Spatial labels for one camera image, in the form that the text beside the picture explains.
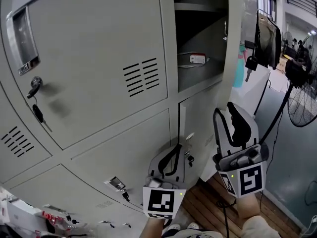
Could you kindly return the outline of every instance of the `black key fob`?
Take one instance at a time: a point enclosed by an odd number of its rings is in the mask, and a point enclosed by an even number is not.
[[[246,68],[251,70],[256,70],[258,66],[258,59],[256,57],[250,56],[246,61]]]

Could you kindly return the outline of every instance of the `ventilation slot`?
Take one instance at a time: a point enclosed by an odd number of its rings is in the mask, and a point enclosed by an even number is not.
[[[145,81],[145,87],[147,90],[159,85],[158,64],[156,58],[143,61],[143,75]]]
[[[34,148],[17,126],[4,135],[1,141],[17,158]]]
[[[129,96],[132,97],[143,92],[143,83],[139,64],[128,66],[124,69],[124,80],[127,82]]]
[[[101,203],[101,204],[97,205],[96,207],[103,209],[103,208],[106,208],[107,206],[110,206],[112,204],[113,203],[111,201],[107,201],[107,202],[104,202],[104,203]]]

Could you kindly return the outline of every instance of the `sneaker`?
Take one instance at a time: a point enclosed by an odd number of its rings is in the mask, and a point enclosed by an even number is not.
[[[195,222],[192,222],[188,225],[187,229],[199,229],[199,225]]]
[[[176,229],[180,231],[180,225],[179,224],[170,225],[167,230],[171,230],[171,229]]]

